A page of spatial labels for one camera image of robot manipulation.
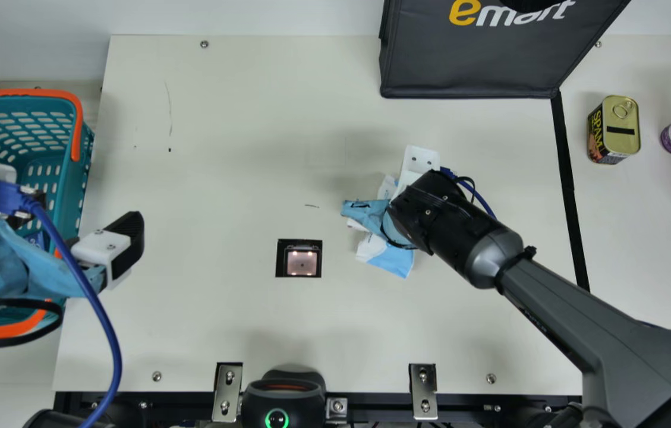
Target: metal frame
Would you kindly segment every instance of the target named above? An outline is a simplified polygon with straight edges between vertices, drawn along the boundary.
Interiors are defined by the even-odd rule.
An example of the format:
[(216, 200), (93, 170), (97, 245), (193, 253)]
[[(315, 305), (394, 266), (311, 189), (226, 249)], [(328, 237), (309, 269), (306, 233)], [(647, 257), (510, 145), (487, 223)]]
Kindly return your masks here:
[[(96, 406), (103, 392), (58, 392), (53, 410), (86, 416)], [(348, 401), (347, 423), (417, 422), (412, 411), (411, 394), (328, 392)], [(438, 423), (478, 423), (506, 428), (506, 416), (526, 407), (560, 411), (569, 402), (581, 402), (569, 395), (461, 395), (439, 394)], [(147, 426), (154, 423), (181, 424), (184, 421), (210, 420), (213, 392), (123, 392), (116, 402), (131, 404), (144, 412)]]

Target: green light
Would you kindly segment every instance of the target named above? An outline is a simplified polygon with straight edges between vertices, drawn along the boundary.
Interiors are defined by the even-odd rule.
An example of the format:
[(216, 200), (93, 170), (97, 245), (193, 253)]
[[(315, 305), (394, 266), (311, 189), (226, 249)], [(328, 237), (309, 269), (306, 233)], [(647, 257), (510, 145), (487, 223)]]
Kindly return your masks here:
[(267, 413), (267, 416), (264, 418), (264, 423), (267, 424), (267, 428), (272, 428), (271, 424), (269, 423), (269, 417), (274, 412), (280, 412), (281, 414), (283, 414), (283, 416), (285, 417), (285, 425), (283, 425), (283, 428), (287, 428), (288, 423), (290, 423), (290, 418), (287, 416), (287, 412), (280, 408), (272, 409), (269, 411), (269, 413)]

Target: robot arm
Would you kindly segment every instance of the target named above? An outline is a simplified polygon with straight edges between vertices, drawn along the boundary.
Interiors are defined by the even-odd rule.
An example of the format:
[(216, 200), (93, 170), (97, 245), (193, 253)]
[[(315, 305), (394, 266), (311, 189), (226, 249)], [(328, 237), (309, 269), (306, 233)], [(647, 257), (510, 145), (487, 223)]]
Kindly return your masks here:
[(583, 374), (584, 420), (621, 428), (671, 426), (671, 331), (631, 319), (530, 260), (517, 233), (429, 171), (387, 216), (420, 250), (474, 287), (495, 288)]
[[(58, 313), (61, 309), (57, 304), (46, 303), (46, 299), (83, 297), (84, 294), (66, 263), (45, 250), (47, 243), (40, 242), (40, 234), (32, 233), (24, 238), (13, 230), (33, 219), (28, 211), (20, 208), (22, 200), (29, 198), (40, 204), (45, 201), (41, 190), (14, 184), (16, 178), (14, 169), (0, 165), (0, 306), (34, 301), (55, 306)], [(94, 292), (112, 289), (126, 277), (143, 254), (143, 228), (139, 212), (129, 212), (104, 229), (67, 242), (74, 258), (85, 268), (84, 275)], [(52, 329), (45, 329), (43, 334), (33, 338), (50, 331)], [(0, 339), (0, 347), (22, 343), (25, 341)]]

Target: blue cable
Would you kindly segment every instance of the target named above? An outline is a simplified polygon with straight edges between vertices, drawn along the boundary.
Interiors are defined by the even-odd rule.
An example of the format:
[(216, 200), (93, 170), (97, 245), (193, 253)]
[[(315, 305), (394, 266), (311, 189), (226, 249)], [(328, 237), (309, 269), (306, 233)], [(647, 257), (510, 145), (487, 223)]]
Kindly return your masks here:
[[(452, 180), (457, 179), (457, 174), (454, 174), (452, 170), (446, 167), (441, 167), (441, 173), (446, 174), (447, 177), (451, 178)], [(495, 214), (493, 214), (493, 209), (491, 209), (490, 206), (488, 206), (488, 203), (486, 202), (485, 199), (480, 195), (480, 193), (476, 192), (475, 189), (470, 184), (467, 184), (465, 181), (458, 182), (458, 184), (461, 184), (462, 187), (465, 187), (470, 193), (475, 195), (475, 198), (480, 201), (480, 205), (482, 205), (483, 209), (487, 212), (487, 214), (493, 219), (496, 219)]]
[(482, 205), (483, 209), (488, 213), (489, 216), (493, 217), (493, 219), (496, 219), (495, 214), (493, 214), (493, 209), (491, 209), (490, 206), (488, 206), (488, 203), (486, 202), (485, 199), (480, 195), (480, 193), (477, 192), (477, 190), (473, 189), (470, 184), (467, 184), (465, 181), (461, 181), (458, 184), (461, 184), (462, 187), (465, 187), (465, 189), (469, 190), (470, 193), (475, 195), (475, 198), (480, 201), (480, 205)]
[(108, 315), (105, 314), (105, 309), (100, 303), (95, 290), (90, 285), (90, 281), (87, 280), (87, 277), (82, 272), (79, 263), (74, 259), (74, 256), (71, 254), (71, 250), (68, 249), (66, 243), (64, 242), (61, 234), (58, 233), (58, 230), (53, 226), (52, 220), (48, 217), (47, 213), (42, 209), (42, 205), (29, 197), (23, 197), (23, 209), (31, 214), (34, 214), (34, 217), (42, 222), (42, 228), (47, 231), (55, 243), (58, 251), (63, 256), (63, 260), (68, 265), (68, 268), (71, 270), (71, 273), (74, 274), (74, 277), (79, 282), (79, 285), (82, 287), (82, 291), (86, 296), (87, 300), (90, 301), (95, 314), (100, 320), (100, 325), (105, 331), (105, 336), (108, 338), (108, 343), (111, 346), (111, 353), (113, 354), (113, 379), (111, 380), (111, 385), (108, 388), (108, 392), (105, 393), (105, 396), (102, 398), (98, 407), (95, 411), (91, 413), (90, 416), (80, 425), (80, 428), (91, 428), (92, 425), (97, 422), (98, 419), (105, 413), (105, 410), (108, 408), (109, 404), (113, 401), (114, 396), (118, 390), (118, 385), (121, 383), (121, 372), (122, 372), (122, 362), (121, 362), (121, 348), (118, 346), (118, 339), (116, 338), (116, 332), (113, 330), (111, 325), (111, 320), (109, 320)]

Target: gray robot arm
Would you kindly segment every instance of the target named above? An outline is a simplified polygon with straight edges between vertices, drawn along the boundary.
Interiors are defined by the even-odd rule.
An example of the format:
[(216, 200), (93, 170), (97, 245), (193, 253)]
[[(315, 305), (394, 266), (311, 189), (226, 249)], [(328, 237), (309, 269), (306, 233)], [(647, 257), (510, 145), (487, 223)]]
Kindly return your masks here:
[(497, 289), (580, 369), (586, 422), (671, 426), (670, 330), (638, 322), (530, 260), (517, 233), (438, 171), (395, 198), (387, 216), (474, 287)]

